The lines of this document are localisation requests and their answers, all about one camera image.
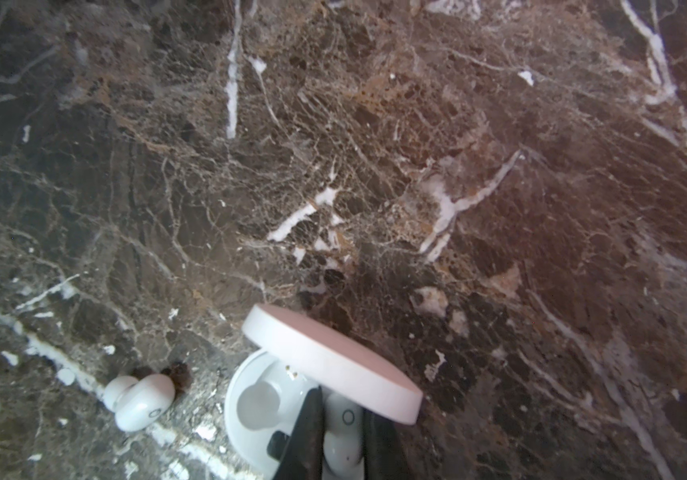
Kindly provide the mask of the white earbud charging case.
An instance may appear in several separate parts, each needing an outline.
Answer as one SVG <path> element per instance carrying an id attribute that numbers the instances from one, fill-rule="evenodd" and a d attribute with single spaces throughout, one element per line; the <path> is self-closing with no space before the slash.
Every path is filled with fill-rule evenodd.
<path id="1" fill-rule="evenodd" d="M 248 314 L 243 334 L 258 346 L 233 375 L 225 398 L 229 440 L 255 472 L 273 479 L 271 437 L 290 435 L 307 393 L 321 387 L 398 425 L 417 422 L 423 391 L 395 365 L 357 341 L 305 315 L 269 304 Z M 322 479 L 365 479 L 365 460 L 353 478 L 335 476 L 323 459 Z"/>

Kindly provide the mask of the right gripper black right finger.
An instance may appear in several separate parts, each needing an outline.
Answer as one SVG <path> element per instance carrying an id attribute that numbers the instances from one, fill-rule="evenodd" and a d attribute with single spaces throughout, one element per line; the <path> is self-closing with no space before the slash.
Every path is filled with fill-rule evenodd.
<path id="1" fill-rule="evenodd" d="M 393 421 L 363 412 L 363 460 L 367 480 L 414 480 Z"/>

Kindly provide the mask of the white earbud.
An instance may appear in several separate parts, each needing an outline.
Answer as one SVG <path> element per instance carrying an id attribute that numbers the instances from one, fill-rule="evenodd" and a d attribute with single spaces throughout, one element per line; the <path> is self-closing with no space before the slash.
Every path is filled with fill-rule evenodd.
<path id="1" fill-rule="evenodd" d="M 106 386 L 102 401 L 115 415 L 117 428 L 132 433 L 156 422 L 175 398 L 175 384 L 167 375 L 152 374 L 141 380 L 126 375 Z"/>
<path id="2" fill-rule="evenodd" d="M 325 402 L 324 457 L 329 470 L 353 478 L 363 462 L 363 408 L 341 394 Z"/>

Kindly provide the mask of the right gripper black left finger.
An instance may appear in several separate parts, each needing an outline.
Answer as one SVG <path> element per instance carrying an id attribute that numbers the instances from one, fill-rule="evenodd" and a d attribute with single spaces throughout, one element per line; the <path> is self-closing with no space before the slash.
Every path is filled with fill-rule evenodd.
<path id="1" fill-rule="evenodd" d="M 273 480 L 321 480 L 325 407 L 321 387 L 307 393 L 290 435 L 277 430 L 271 437 L 271 458 L 279 461 Z"/>

